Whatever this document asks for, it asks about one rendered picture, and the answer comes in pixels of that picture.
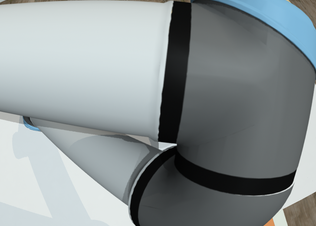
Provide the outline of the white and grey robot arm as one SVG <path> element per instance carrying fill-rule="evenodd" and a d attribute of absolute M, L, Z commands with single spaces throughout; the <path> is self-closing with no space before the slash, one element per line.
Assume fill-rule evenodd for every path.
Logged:
<path fill-rule="evenodd" d="M 0 5 L 0 112 L 135 226 L 264 226 L 294 186 L 315 80 L 316 29 L 287 0 Z"/>

